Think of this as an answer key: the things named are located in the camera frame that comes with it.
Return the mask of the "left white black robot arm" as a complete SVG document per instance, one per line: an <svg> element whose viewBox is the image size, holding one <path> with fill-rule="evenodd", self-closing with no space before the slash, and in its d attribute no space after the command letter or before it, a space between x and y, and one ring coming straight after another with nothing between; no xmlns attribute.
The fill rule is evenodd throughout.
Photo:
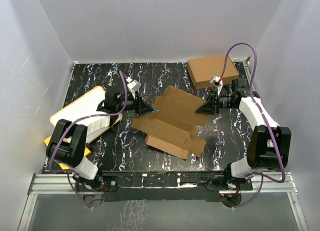
<svg viewBox="0 0 320 231"><path fill-rule="evenodd" d="M98 175L99 168L85 155L87 143L118 123L124 111L133 110L141 116L154 110L137 91L118 92L111 101L107 101L105 94L97 86L54 114L50 118L54 130L46 148L50 172L59 173L53 164L62 164L65 172L84 179L93 191L103 186L104 179Z"/></svg>

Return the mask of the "closed brown cardboard box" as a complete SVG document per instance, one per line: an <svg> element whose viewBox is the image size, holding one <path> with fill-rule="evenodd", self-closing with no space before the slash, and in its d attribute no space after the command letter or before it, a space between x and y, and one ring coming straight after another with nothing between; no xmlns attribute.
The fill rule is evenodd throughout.
<svg viewBox="0 0 320 231"><path fill-rule="evenodd" d="M225 54L193 58L187 61L187 71L196 90L212 88L210 79L222 74ZM239 77L239 72L230 57L227 58L225 72L222 77L224 85L231 84L232 80Z"/></svg>

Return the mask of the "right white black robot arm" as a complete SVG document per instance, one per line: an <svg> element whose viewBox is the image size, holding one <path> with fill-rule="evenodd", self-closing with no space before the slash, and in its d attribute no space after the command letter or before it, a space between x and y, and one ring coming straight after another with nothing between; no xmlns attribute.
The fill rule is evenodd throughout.
<svg viewBox="0 0 320 231"><path fill-rule="evenodd" d="M213 76L210 83L213 91L195 112L218 115L221 109L237 109L246 117L253 130L246 156L229 163L223 173L215 178L217 185L223 184L233 190L254 175L283 183L289 159L291 130L272 119L263 108L259 94L253 91L252 84L245 78L234 79L232 91L228 95L221 94L221 77Z"/></svg>

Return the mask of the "yellow flat board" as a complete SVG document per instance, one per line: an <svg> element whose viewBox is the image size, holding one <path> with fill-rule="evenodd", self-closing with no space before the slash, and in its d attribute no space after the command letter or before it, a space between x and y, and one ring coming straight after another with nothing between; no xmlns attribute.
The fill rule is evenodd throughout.
<svg viewBox="0 0 320 231"><path fill-rule="evenodd" d="M45 143L46 146L49 145L50 139L51 139L51 136L47 137L47 138L44 140L44 143ZM66 147L68 147L69 140L68 140L67 138L64 138L64 139L63 139L60 147L63 148L63 147L65 146L65 144L66 144ZM87 156L90 155L91 153L92 153L92 152L90 151L90 149L89 149L87 146L85 146L84 156L87 157ZM60 168L61 168L62 170L68 170L68 169L69 169L69 167L66 166L65 164L63 164L62 162L60 162L60 161L55 161L55 162L56 162L57 164L59 164L59 166L60 166Z"/></svg>

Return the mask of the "aluminium frame rail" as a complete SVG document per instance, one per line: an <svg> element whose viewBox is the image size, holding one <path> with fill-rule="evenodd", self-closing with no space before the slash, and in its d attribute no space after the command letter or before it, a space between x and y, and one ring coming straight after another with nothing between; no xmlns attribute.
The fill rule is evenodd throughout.
<svg viewBox="0 0 320 231"><path fill-rule="evenodd" d="M241 178L224 181L222 176L220 171L107 171L98 178L96 186L91 188L79 178L68 181L65 174L35 174L18 230L28 230L39 195L72 195L73 188L82 198L98 196L100 202L205 200L222 201L231 207L236 206L241 195L246 193L285 193L298 230L308 230L298 191L289 172L283 183L262 181L259 176L250 180Z"/></svg>

